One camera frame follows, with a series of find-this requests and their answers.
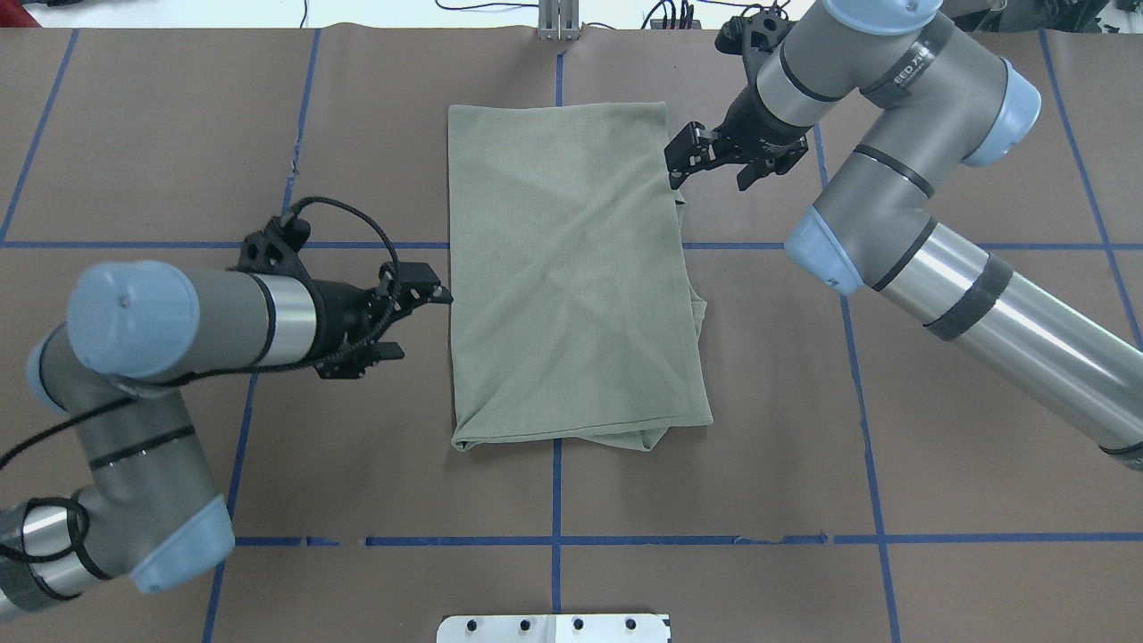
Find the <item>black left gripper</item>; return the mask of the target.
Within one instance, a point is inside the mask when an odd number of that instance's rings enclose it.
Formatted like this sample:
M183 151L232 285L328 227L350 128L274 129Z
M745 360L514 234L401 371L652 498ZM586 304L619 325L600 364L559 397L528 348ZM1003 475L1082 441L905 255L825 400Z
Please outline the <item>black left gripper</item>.
M306 222L273 217L242 240L233 270L253 278L269 314L267 339L251 372L315 369L326 380L360 379L371 365L405 357L400 345L383 340L397 313L454 302L431 265L399 262L387 239L389 260L374 288L315 280L301 259L310 231Z

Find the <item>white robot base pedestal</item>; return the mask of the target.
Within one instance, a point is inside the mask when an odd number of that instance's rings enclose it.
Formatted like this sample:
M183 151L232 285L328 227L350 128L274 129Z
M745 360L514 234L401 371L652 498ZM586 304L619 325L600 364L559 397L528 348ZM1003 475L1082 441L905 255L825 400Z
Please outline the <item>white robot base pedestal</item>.
M451 614L437 642L671 642L669 614Z

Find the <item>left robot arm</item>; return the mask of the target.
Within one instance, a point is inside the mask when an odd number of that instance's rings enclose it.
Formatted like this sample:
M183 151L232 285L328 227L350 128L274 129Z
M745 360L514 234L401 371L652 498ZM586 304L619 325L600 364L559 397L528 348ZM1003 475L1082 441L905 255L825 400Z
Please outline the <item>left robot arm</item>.
M91 484L3 509L3 622L128 577L171 590L235 546L182 389L229 375L314 369L355 380L403 357L387 327L451 294L424 262L391 255L371 288L315 280L294 214L245 238L232 268L101 262L78 278L65 321L29 354L26 380L75 431Z

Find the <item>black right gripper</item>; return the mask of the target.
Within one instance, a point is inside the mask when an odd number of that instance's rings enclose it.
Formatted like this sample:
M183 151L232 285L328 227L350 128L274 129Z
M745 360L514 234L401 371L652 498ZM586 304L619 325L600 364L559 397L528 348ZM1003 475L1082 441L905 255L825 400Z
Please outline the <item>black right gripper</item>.
M788 123L772 113L758 88L764 63L772 61L792 26L780 7L756 7L754 13L740 13L719 29L714 48L740 57L748 85L732 101L714 132L692 121L668 143L663 152L672 190L680 188L694 172L711 170L712 150L717 164L742 166L740 191L772 175L785 175L804 159L808 127Z

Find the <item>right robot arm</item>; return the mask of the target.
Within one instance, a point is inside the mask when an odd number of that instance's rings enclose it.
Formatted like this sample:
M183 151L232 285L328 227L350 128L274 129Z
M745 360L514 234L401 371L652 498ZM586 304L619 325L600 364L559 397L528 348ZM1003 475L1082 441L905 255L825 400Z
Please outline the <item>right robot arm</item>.
M776 5L716 38L746 85L722 122L686 123L664 148L671 187L738 166L738 188L792 170L809 135L858 95L878 116L784 248L841 296L868 288L1140 471L1140 348L1093 322L930 214L961 168L1000 162L1041 113L1012 61L956 27L940 1Z

